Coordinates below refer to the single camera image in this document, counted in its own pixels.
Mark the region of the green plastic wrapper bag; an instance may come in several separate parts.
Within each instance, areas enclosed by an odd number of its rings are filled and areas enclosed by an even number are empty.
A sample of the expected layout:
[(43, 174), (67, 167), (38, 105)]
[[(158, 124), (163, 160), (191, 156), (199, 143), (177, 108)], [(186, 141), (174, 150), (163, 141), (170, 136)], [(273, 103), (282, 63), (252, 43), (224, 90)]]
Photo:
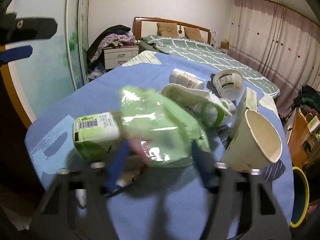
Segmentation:
[(192, 164), (191, 144), (210, 146), (203, 126), (185, 109), (152, 89), (120, 89), (121, 131), (138, 141), (152, 167)]

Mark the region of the yellow rimmed trash bin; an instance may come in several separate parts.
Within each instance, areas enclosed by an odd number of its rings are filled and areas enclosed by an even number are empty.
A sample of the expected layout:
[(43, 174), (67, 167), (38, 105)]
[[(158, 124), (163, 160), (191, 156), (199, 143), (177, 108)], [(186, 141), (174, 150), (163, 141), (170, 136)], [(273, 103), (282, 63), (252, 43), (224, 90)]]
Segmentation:
[(290, 226), (297, 228), (303, 222), (309, 206), (309, 185), (304, 172), (293, 167), (294, 203)]

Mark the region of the green white lying bottle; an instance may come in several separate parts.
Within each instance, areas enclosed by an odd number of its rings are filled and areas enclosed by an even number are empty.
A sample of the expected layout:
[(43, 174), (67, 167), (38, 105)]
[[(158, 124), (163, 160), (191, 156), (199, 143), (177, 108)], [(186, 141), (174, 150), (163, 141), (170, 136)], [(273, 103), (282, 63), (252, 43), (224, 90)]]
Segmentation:
[(82, 116), (73, 122), (73, 144), (82, 159), (101, 161), (120, 145), (120, 112)]

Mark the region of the paper cup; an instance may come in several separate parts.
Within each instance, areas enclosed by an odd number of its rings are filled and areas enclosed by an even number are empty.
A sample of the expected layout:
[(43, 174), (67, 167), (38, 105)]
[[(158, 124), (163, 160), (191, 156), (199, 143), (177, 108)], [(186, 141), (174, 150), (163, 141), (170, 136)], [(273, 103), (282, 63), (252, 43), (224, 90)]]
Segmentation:
[(282, 148), (275, 127), (261, 114), (246, 110), (221, 162), (239, 172), (263, 169), (280, 159)]

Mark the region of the orange wooden desk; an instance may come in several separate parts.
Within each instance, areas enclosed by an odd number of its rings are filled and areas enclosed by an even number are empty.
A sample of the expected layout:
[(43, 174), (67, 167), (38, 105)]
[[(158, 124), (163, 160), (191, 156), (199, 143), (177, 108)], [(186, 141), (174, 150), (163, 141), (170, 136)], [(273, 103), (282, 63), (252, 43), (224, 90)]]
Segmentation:
[(295, 109), (288, 146), (293, 166), (306, 169), (319, 160), (319, 142), (309, 132), (307, 120), (299, 108)]

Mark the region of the green label bottle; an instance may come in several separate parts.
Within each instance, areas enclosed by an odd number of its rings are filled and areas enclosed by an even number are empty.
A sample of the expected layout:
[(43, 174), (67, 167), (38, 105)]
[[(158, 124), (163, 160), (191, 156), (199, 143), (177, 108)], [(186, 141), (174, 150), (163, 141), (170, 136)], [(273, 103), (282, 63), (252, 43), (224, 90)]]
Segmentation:
[(235, 118), (236, 106), (231, 100), (225, 98), (220, 98), (220, 101), (232, 116), (228, 116), (220, 108), (208, 103), (199, 103), (192, 108), (192, 111), (206, 127), (211, 128), (230, 124)]

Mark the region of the pile of clothes on cabinet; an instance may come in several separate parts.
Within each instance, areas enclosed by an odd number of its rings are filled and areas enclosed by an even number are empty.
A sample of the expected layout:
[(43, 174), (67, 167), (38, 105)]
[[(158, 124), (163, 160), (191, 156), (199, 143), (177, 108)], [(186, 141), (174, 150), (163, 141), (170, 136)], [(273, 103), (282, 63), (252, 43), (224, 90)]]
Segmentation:
[(117, 47), (118, 44), (134, 44), (135, 36), (131, 32), (131, 28), (119, 24), (105, 29), (91, 44), (87, 55), (87, 66), (93, 70), (101, 60), (101, 54), (104, 49), (112, 46)]

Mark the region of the white floral carton box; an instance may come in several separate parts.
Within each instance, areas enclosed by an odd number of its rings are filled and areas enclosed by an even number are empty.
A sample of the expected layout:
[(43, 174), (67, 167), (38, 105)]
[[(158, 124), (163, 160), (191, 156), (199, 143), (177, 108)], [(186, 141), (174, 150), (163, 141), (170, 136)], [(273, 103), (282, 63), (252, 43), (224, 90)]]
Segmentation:
[(231, 129), (229, 131), (228, 137), (233, 139), (235, 136), (240, 123), (245, 115), (245, 111), (252, 110), (258, 111), (258, 96), (256, 91), (247, 87), (242, 95), (242, 98), (237, 106), (235, 119), (232, 122)]

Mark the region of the wooden headboard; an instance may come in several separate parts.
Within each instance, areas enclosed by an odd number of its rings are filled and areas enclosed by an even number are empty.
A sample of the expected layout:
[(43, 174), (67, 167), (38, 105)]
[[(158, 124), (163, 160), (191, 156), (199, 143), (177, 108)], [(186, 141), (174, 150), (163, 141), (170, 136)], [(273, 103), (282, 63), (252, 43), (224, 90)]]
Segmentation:
[(149, 35), (188, 37), (185, 34), (185, 30), (188, 31), (189, 38), (200, 34), (204, 42), (211, 43), (212, 39), (211, 32), (207, 28), (158, 17), (135, 17), (133, 30), (135, 38), (138, 40)]

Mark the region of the clear plastic tub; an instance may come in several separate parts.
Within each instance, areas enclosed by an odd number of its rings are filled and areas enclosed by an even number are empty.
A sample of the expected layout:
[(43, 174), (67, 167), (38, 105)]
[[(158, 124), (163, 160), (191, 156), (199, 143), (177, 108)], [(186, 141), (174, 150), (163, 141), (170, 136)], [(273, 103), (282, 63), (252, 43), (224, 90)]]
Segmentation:
[(242, 95), (243, 76), (237, 70), (220, 71), (213, 75), (212, 83), (221, 98), (235, 101)]

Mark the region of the pile of clothes on desk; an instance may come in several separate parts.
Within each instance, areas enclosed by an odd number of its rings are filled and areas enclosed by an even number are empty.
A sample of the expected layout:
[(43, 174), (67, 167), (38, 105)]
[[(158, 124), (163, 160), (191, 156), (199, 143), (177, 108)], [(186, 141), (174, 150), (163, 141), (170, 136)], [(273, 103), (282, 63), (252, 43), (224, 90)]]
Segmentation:
[(296, 107), (300, 107), (300, 106), (308, 106), (319, 113), (319, 110), (320, 110), (319, 91), (315, 90), (309, 85), (303, 86), (298, 91), (298, 95), (294, 98), (292, 108), (295, 109)]

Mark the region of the white pill bottle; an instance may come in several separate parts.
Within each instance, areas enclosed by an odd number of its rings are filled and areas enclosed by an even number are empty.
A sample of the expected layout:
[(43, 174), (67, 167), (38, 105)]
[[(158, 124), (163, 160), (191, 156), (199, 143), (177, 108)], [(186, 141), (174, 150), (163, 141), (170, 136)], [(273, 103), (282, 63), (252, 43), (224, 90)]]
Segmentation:
[(169, 76), (169, 82), (191, 89), (204, 89), (204, 82), (196, 75), (175, 68)]

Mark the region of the brown left pillow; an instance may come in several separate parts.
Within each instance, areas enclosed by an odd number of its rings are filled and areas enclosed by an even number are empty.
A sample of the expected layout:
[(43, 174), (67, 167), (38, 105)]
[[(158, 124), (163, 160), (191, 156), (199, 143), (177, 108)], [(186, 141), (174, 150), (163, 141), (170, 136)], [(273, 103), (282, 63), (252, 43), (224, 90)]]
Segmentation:
[(176, 23), (158, 22), (157, 33), (159, 36), (164, 36), (164, 37), (172, 37), (172, 38), (179, 37)]

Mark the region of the bed with green checked quilt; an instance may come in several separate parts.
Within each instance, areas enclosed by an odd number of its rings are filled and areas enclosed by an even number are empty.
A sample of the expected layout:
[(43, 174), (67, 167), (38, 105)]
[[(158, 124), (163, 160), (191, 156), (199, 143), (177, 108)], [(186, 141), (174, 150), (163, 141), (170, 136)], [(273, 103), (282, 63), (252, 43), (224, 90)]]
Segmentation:
[(180, 56), (189, 61), (209, 65), (217, 70), (238, 70), (244, 79), (272, 96), (272, 98), (275, 99), (280, 96), (280, 89), (258, 71), (213, 48), (206, 42), (191, 40), (186, 37), (172, 38), (148, 35), (143, 37), (139, 44), (143, 49)]

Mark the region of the pink and white curtain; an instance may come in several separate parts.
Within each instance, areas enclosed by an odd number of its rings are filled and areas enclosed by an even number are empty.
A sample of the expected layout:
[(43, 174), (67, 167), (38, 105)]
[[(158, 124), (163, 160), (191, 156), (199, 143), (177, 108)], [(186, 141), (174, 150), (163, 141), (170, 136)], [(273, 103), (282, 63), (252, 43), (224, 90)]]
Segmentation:
[(228, 54), (277, 85), (286, 116), (304, 85), (319, 87), (319, 26), (268, 0), (233, 0)]

